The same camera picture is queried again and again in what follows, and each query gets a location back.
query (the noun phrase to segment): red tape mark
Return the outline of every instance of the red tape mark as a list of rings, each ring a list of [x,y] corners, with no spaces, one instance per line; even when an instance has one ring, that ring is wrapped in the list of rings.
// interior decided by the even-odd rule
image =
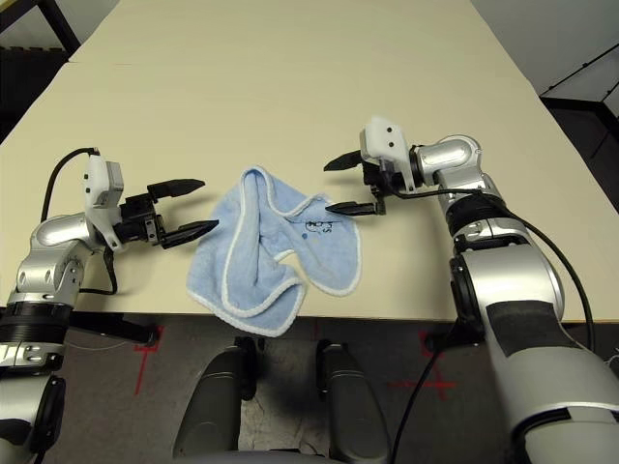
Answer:
[[[396,380],[395,382],[387,382],[387,387],[393,389],[412,389],[417,385],[417,382],[412,380]],[[456,386],[456,382],[424,382],[422,388],[431,389],[452,389]]]
[[[426,348],[426,337],[427,337],[427,332],[419,331],[419,346],[421,347],[422,356],[426,358],[431,358],[432,353],[430,353],[430,351],[428,351]],[[438,355],[438,359],[440,360],[442,356],[443,356],[442,354]],[[445,380],[443,380],[443,374],[441,373],[441,369],[438,367],[438,362],[432,368],[432,372],[434,373],[434,377],[436,378],[436,381],[435,382],[425,381],[424,384],[422,385],[422,388],[436,389],[438,398],[441,401],[446,401],[447,395],[445,394],[445,390],[455,388],[456,382],[446,382]],[[387,383],[388,387],[406,388],[406,389],[412,389],[416,385],[417,385],[417,382],[413,382],[411,380],[398,380],[395,382]]]
[[[163,326],[157,326],[157,332],[159,333],[159,338],[153,346],[134,345],[133,347],[134,351],[142,353],[142,361],[139,365],[139,371],[137,372],[137,381],[135,382],[133,396],[137,396],[142,387],[142,379],[144,377],[144,370],[146,370],[146,360],[148,359],[149,353],[157,353],[157,350],[159,350],[159,345],[163,337]]]

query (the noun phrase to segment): table surface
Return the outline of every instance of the table surface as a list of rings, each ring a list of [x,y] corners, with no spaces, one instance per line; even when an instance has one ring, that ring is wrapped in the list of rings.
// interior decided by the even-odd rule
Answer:
[[[28,252],[49,173],[74,148],[119,161],[125,194],[195,177],[207,187],[158,205],[168,227],[207,218],[248,166],[306,194],[368,201],[360,170],[323,173],[358,148],[371,115],[409,143],[475,137],[509,206],[568,255],[594,316],[617,320],[619,217],[531,85],[468,1],[121,1],[0,146],[0,295]],[[50,215],[83,211],[85,159],[59,176]],[[435,198],[388,199],[362,217],[363,273],[350,296],[309,286],[301,315],[449,320],[451,241]],[[208,313],[186,293],[196,244],[134,244],[120,294],[81,310]],[[293,256],[286,258],[297,266]],[[582,310],[567,274],[566,320]],[[87,285],[106,285],[93,262]]]

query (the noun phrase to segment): table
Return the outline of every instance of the table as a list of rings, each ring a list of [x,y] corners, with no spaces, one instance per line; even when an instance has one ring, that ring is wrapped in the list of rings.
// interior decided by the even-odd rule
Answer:
[[[619,319],[619,217],[468,1],[121,1],[0,146],[1,301],[27,254],[49,172],[70,150],[94,145],[119,161],[125,195],[170,178],[205,180],[158,205],[172,228],[208,217],[252,164],[306,194],[370,200],[360,170],[322,166],[358,148],[372,114],[400,124],[409,143],[475,137],[509,206],[578,270],[594,316]],[[58,178],[51,216],[82,211],[84,165]],[[301,315],[455,317],[438,202],[389,198],[387,209],[359,219],[358,289],[336,298],[310,286]],[[79,309],[208,313],[185,291],[194,248],[131,246],[117,257],[120,295],[83,295]],[[564,319],[582,320],[569,277],[551,261],[567,293]],[[101,264],[89,267],[86,284],[106,285]]]

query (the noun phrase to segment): black cable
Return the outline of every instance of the black cable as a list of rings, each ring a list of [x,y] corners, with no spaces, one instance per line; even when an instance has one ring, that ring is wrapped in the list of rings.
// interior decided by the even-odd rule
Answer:
[[[593,314],[591,313],[591,305],[589,304],[589,298],[587,297],[587,293],[585,292],[584,287],[582,286],[582,282],[580,281],[578,274],[576,273],[574,267],[572,266],[572,264],[570,263],[566,255],[563,254],[563,251],[561,251],[561,249],[548,237],[548,235],[546,235],[544,232],[538,229],[531,222],[512,213],[509,209],[507,209],[507,207],[501,205],[498,201],[491,199],[493,197],[490,197],[490,195],[484,195],[484,198],[490,203],[492,203],[494,206],[496,206],[497,208],[503,210],[503,212],[509,215],[510,218],[513,218],[515,220],[519,220],[520,222],[522,222],[527,229],[529,229],[531,232],[537,235],[540,239],[542,239],[542,241],[546,245],[548,245],[548,247],[552,250],[552,252],[554,252],[557,258],[559,258],[559,261],[561,261],[561,264],[563,265],[563,267],[566,269],[566,271],[572,278],[572,281],[574,282],[574,286],[576,287],[576,291],[578,292],[578,295],[580,297],[580,301],[582,302],[582,310],[584,312],[585,325],[587,327],[587,348],[589,349],[589,351],[595,353],[596,352],[596,332],[595,332],[595,325],[593,322]]]
[[[100,290],[98,288],[80,288],[79,293],[94,293],[96,295],[116,295],[116,292],[118,291],[118,281],[116,280],[116,273],[114,272],[114,252],[109,246],[105,246],[105,251],[103,252],[103,262],[105,263],[105,268],[107,269],[107,275],[109,276],[109,281],[112,285],[112,289]]]
[[[54,184],[56,183],[56,178],[62,168],[67,164],[70,160],[75,158],[77,155],[92,155],[98,156],[99,151],[96,148],[78,148],[77,150],[73,150],[64,158],[60,159],[54,169],[51,171],[51,175],[49,176],[49,181],[47,182],[47,189],[45,190],[45,198],[43,201],[43,209],[41,211],[41,222],[47,220],[47,214],[49,213],[49,203],[51,202],[51,194],[54,190]],[[105,250],[103,251],[103,261],[105,263],[105,268],[107,269],[107,275],[109,276],[109,281],[111,283],[111,290],[100,290],[98,288],[81,288],[79,289],[79,293],[94,293],[97,295],[115,295],[118,291],[118,282],[116,280],[116,273],[114,272],[114,252],[111,250],[109,246],[105,246]]]
[[[436,196],[436,195],[444,195],[449,193],[464,193],[464,194],[474,194],[480,195],[485,201],[492,204],[494,207],[498,208],[505,214],[508,218],[513,218],[515,220],[519,220],[524,224],[524,226],[537,235],[548,247],[554,252],[554,254],[559,258],[561,264],[566,269],[574,286],[576,287],[576,291],[578,292],[578,296],[580,297],[580,301],[582,303],[582,311],[584,312],[585,325],[587,327],[587,343],[586,346],[589,351],[595,353],[596,352],[596,334],[595,334],[595,325],[593,321],[593,314],[591,313],[591,305],[589,304],[589,299],[587,298],[587,294],[584,290],[582,282],[578,277],[574,267],[568,260],[565,254],[561,251],[561,249],[540,229],[534,226],[531,222],[524,220],[522,217],[516,215],[511,210],[509,210],[502,201],[499,200],[498,197],[484,193],[480,188],[443,188],[439,190],[432,191],[424,191],[421,193],[400,193],[396,188],[394,188],[389,180],[383,174],[384,184],[387,186],[387,189],[390,193],[397,196],[398,198],[403,199],[414,199],[414,198],[426,198],[428,196]]]
[[[77,155],[88,154],[88,155],[98,155],[99,152],[95,148],[78,148],[77,150],[73,150],[56,164],[53,171],[51,171],[51,175],[49,176],[49,181],[47,182],[47,189],[45,190],[45,198],[43,200],[43,209],[41,211],[41,222],[47,220],[47,213],[49,212],[49,203],[51,202],[51,194],[54,190],[54,184],[56,183],[56,178],[60,173],[60,170],[75,158]]]
[[[443,338],[443,341],[440,344],[440,346],[438,346],[436,350],[434,350],[432,357],[427,362],[426,367],[424,367],[424,371],[422,372],[422,375],[419,377],[419,380],[417,381],[417,385],[415,386],[415,389],[413,390],[412,393],[410,393],[410,397],[408,398],[408,403],[406,403],[406,408],[404,409],[404,414],[402,415],[402,419],[399,422],[398,433],[396,433],[396,439],[394,440],[394,447],[391,451],[391,464],[396,464],[396,458],[398,457],[399,442],[402,438],[402,433],[404,433],[404,427],[406,426],[406,423],[408,422],[408,416],[410,415],[410,412],[413,409],[413,404],[415,404],[415,400],[417,399],[419,392],[422,390],[422,386],[426,382],[428,375],[430,374],[430,372],[432,371],[432,368],[436,364],[436,360],[438,360],[438,357],[443,352],[446,342],[448,338],[450,337],[450,335],[452,334],[452,332],[454,331],[455,326],[456,326],[456,323],[452,325],[452,328],[449,330],[449,333],[445,335],[445,338]]]
[[[580,73],[582,70],[584,70],[585,68],[587,68],[589,65],[592,65],[593,63],[595,63],[596,61],[598,61],[599,59],[603,58],[604,56],[606,56],[608,53],[610,53],[612,50],[614,50],[615,48],[617,48],[619,46],[619,43],[616,43],[615,45],[613,45],[611,48],[609,48],[608,50],[600,53],[598,56],[596,56],[593,60],[588,61],[586,63],[583,63],[582,66],[580,68],[578,68],[576,71],[570,73],[569,75],[567,75],[566,77],[562,78],[560,81],[550,85],[545,91],[541,92],[540,97],[543,97],[545,94],[547,94],[548,92],[550,92],[552,89],[554,89],[555,87],[557,87],[558,85],[561,85],[563,82],[565,82],[566,80],[570,79],[572,76]]]

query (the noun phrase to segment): towel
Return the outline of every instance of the towel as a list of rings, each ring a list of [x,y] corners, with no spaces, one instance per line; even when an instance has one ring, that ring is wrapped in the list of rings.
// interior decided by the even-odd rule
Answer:
[[[305,287],[281,264],[297,253],[311,283],[335,296],[350,294],[361,275],[355,221],[325,211],[324,195],[301,192],[255,166],[216,207],[220,221],[199,242],[190,268],[190,295],[237,329],[283,334],[294,320]]]

